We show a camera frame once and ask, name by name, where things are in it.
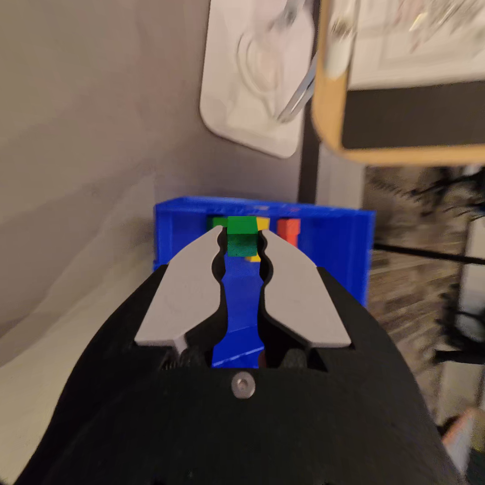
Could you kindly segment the blue plastic bin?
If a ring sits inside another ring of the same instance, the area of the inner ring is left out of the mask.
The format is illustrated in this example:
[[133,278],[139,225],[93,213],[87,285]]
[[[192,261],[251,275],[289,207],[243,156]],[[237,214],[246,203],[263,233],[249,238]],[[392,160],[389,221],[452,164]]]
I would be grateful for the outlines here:
[[[166,200],[154,206],[153,270],[203,235],[210,218],[227,216],[269,218],[274,233],[279,219],[299,219],[298,249],[367,305],[375,220],[371,211],[223,197]],[[257,330],[259,262],[225,256],[225,266],[228,330],[213,350],[212,367],[256,368],[263,351]]]

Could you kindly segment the white plastic tray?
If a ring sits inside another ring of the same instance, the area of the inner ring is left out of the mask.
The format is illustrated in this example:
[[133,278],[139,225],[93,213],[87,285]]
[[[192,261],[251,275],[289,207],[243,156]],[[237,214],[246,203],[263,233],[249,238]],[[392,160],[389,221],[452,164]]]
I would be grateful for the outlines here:
[[312,1],[210,1],[200,114],[214,134],[281,159],[314,90]]

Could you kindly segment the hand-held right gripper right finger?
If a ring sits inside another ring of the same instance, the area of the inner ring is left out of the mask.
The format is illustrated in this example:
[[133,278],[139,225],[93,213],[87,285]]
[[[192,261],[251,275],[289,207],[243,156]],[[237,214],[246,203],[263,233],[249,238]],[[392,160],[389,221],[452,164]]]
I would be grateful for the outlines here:
[[351,338],[319,274],[298,248],[264,229],[261,259],[269,263],[262,287],[263,315],[307,348],[347,348]]

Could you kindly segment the yellow cube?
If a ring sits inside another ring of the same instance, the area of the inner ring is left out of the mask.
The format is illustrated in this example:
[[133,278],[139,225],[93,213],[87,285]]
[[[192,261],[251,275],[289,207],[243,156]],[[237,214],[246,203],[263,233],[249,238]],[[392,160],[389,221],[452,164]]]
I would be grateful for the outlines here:
[[[257,221],[258,231],[265,230],[265,229],[269,229],[269,227],[270,227],[270,218],[268,218],[268,217],[259,217],[258,216],[258,217],[256,217],[256,221]],[[261,261],[261,258],[259,256],[259,253],[257,253],[254,256],[245,257],[245,260],[247,262],[251,262],[251,263],[258,263],[258,262]]]

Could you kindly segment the red cube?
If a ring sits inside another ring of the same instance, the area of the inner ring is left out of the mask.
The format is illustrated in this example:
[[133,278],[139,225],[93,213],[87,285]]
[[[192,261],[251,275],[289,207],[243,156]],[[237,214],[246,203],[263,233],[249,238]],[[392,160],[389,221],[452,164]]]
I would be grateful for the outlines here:
[[301,220],[296,218],[280,218],[277,221],[277,234],[292,246],[298,248],[301,233]]

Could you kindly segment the wooden-edged black board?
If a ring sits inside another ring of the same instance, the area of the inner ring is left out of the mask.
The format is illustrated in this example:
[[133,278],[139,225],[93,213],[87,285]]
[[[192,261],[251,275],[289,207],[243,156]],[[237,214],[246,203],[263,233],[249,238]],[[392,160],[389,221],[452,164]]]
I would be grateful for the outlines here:
[[320,1],[311,103],[319,139],[364,165],[484,162],[484,80],[350,91],[359,1]]

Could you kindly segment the printed instruction sheet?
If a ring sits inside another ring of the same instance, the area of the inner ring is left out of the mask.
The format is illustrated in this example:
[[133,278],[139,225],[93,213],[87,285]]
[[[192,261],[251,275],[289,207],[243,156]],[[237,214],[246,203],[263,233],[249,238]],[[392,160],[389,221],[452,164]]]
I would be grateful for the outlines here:
[[484,1],[359,1],[350,91],[484,80]]

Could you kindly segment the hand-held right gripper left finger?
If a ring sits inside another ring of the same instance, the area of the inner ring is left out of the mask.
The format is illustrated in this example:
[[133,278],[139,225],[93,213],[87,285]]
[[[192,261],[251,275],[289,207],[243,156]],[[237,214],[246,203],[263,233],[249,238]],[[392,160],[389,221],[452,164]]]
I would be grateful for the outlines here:
[[137,345],[169,347],[178,355],[190,348],[213,353],[228,328],[226,250],[227,231],[215,226],[170,260],[134,338]]

